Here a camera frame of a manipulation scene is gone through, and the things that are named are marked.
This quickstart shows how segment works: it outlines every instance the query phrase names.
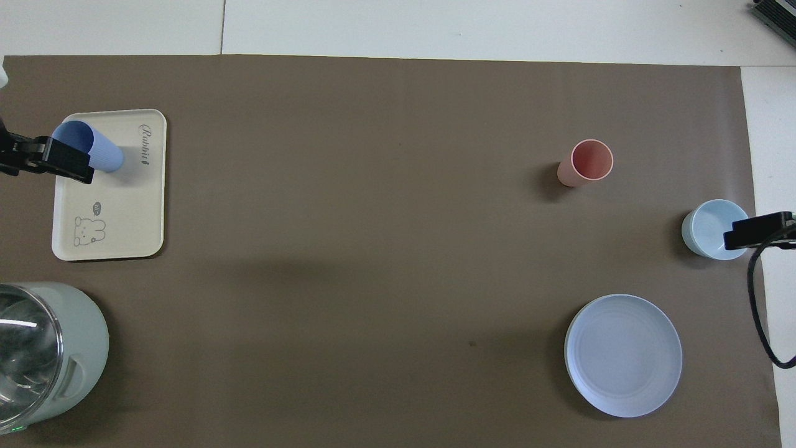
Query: white table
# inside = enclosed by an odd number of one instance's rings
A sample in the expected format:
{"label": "white table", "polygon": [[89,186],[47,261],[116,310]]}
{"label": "white table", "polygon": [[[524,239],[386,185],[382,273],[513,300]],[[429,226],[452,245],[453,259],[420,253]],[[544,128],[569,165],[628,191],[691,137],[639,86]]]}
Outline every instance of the white table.
{"label": "white table", "polygon": [[[796,211],[796,49],[743,0],[3,0],[0,55],[261,53],[742,67],[758,214]],[[10,73],[11,82],[15,80]],[[768,323],[796,351],[792,253],[763,257]],[[775,369],[796,447],[796,369]]]}

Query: light blue cup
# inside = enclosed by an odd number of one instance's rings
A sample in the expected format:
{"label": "light blue cup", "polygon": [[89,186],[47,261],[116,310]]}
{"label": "light blue cup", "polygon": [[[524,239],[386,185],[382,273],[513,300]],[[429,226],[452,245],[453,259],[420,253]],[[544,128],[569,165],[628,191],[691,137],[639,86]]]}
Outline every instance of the light blue cup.
{"label": "light blue cup", "polygon": [[88,154],[88,166],[107,173],[118,170],[124,163],[124,153],[106,136],[90,124],[72,120],[61,123],[53,138]]}
{"label": "light blue cup", "polygon": [[726,250],[724,232],[732,230],[732,223],[749,218],[737,204],[727,199],[713,199],[694,209],[683,220],[685,245],[697,255],[714,260],[738,258],[746,249]]}

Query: light blue bowl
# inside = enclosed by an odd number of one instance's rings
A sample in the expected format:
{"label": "light blue bowl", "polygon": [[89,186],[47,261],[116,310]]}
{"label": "light blue bowl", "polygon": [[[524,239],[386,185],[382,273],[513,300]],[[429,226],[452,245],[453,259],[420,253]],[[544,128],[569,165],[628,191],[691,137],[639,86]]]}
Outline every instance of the light blue bowl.
{"label": "light blue bowl", "polygon": [[727,199],[713,199],[700,205],[683,220],[685,245],[697,255],[714,260],[738,258],[746,249],[726,250],[724,232],[732,230],[732,223],[749,218],[737,204]]}

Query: brown table mat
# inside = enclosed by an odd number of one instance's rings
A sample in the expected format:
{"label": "brown table mat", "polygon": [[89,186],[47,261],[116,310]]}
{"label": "brown table mat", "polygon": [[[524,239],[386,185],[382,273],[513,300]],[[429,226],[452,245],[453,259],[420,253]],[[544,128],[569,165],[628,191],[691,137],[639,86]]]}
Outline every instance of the brown table mat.
{"label": "brown table mat", "polygon": [[[324,57],[7,57],[13,132],[74,112],[169,121],[166,246],[50,252],[53,178],[0,177],[2,281],[63,281],[111,354],[77,407],[15,446],[779,446],[744,269],[680,224],[754,212],[740,71]],[[562,187],[584,138],[613,173]],[[615,419],[564,366],[576,311],[658,305],[684,367]]]}

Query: plate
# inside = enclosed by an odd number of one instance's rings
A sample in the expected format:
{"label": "plate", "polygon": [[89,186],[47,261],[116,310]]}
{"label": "plate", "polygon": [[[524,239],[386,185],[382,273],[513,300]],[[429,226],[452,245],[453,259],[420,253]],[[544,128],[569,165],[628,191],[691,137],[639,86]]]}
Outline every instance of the plate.
{"label": "plate", "polygon": [[569,377],[591,405],[616,417],[640,417],[672,396],[683,351],[671,320],[630,294],[611,294],[584,306],[567,331]]}

